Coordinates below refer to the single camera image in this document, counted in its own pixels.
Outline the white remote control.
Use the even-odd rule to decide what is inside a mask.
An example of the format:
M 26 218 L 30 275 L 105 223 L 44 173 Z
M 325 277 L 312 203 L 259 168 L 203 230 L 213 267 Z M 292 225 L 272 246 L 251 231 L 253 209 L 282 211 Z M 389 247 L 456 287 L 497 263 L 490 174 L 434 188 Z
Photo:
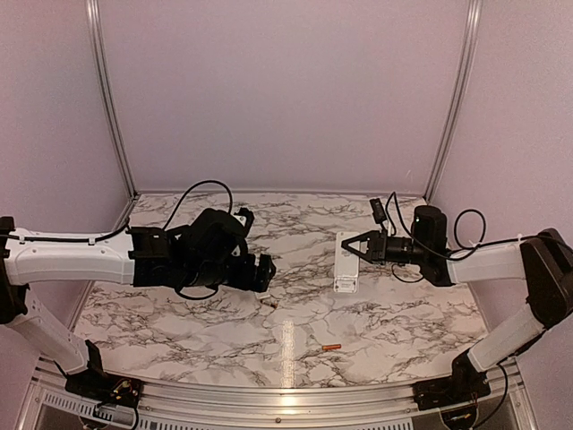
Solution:
M 354 294 L 359 285 L 359 259 L 342 247 L 345 239 L 355 237 L 356 231 L 338 232 L 335 243 L 333 289 L 337 293 Z

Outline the gold AAA battery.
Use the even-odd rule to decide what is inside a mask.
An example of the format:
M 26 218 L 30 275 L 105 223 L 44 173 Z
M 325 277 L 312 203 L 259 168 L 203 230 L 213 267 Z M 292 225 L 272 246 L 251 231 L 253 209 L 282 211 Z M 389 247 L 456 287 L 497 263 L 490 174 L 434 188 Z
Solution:
M 277 308 L 278 308 L 278 303 L 267 302 L 267 301 L 262 301 L 262 300 L 260 301 L 260 303 L 261 303 L 262 305 L 266 305 L 266 306 L 272 307 L 273 309 L 277 309 Z

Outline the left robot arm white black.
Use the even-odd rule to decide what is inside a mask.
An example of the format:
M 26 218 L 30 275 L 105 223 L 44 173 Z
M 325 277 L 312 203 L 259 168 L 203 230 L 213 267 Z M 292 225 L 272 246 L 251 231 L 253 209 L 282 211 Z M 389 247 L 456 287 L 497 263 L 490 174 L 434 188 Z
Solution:
M 1 323 L 51 357 L 66 376 L 95 399 L 112 392 L 98 349 L 66 329 L 30 291 L 47 281 L 103 281 L 135 288 L 225 286 L 264 294 L 276 273 L 267 254 L 249 252 L 254 216 L 206 209 L 190 225 L 145 228 L 124 225 L 103 235 L 57 237 L 17 228 L 1 219 Z

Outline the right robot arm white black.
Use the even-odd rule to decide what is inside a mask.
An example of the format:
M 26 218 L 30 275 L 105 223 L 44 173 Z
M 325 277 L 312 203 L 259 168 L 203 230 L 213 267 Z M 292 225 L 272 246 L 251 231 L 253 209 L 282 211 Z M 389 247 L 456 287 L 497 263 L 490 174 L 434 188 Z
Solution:
M 421 205 L 403 236 L 380 228 L 345 238 L 340 247 L 370 264 L 415 265 L 434 287 L 486 280 L 526 283 L 525 304 L 453 361 L 443 392 L 461 401 L 477 388 L 478 376 L 525 351 L 572 314 L 572 249 L 554 228 L 457 252 L 448 249 L 446 234 L 446 215 L 435 206 Z

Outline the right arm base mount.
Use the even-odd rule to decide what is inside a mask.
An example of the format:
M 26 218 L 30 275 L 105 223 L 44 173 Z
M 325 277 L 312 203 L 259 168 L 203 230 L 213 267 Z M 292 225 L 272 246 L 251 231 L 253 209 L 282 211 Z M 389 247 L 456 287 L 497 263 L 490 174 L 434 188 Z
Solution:
M 451 364 L 451 374 L 414 383 L 414 402 L 419 410 L 448 407 L 474 401 L 491 394 L 486 372 L 478 372 L 468 357 L 459 354 Z

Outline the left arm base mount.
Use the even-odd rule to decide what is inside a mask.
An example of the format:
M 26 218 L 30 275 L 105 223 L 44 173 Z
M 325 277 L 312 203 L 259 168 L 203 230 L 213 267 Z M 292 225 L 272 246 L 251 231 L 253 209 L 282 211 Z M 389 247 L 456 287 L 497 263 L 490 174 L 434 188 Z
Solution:
M 76 374 L 65 374 L 65 389 L 102 405 L 119 405 L 136 409 L 140 402 L 142 380 L 111 374 L 103 368 L 98 347 L 85 341 L 88 351 L 87 368 Z

